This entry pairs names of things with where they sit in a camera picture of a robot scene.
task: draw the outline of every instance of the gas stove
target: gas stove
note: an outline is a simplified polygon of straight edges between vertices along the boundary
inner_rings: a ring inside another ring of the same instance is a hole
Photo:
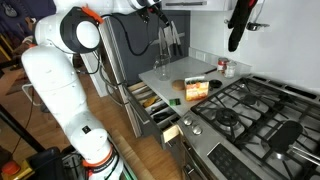
[[[219,179],[320,179],[318,165],[305,158],[320,154],[315,94],[249,76],[210,95],[178,123]]]

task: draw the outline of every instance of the box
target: box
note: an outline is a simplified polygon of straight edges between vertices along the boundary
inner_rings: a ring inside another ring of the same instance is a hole
[[[186,78],[184,82],[187,101],[200,100],[208,96],[209,82],[204,76]]]

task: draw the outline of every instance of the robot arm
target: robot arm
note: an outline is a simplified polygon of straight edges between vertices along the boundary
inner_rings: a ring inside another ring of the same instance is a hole
[[[38,46],[22,55],[24,69],[72,146],[91,169],[90,179],[119,179],[123,161],[108,142],[108,133],[86,102],[72,66],[72,53],[89,53],[100,43],[99,17],[128,14],[152,7],[157,0],[54,0],[57,12],[41,19],[35,28]],[[89,7],[96,14],[86,13]]]

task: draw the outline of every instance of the wall outlet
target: wall outlet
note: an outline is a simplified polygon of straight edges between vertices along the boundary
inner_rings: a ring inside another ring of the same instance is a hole
[[[201,61],[205,61],[205,59],[206,59],[206,54],[203,53],[203,52],[197,51],[197,52],[196,52],[196,59],[199,59],[199,60],[201,60]]]

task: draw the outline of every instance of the stove knob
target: stove knob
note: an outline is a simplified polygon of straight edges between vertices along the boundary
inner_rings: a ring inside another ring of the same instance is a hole
[[[192,132],[195,135],[199,135],[202,133],[202,129],[199,125],[192,126]]]
[[[190,126],[192,124],[192,119],[190,116],[186,116],[183,118],[183,123],[187,126]]]

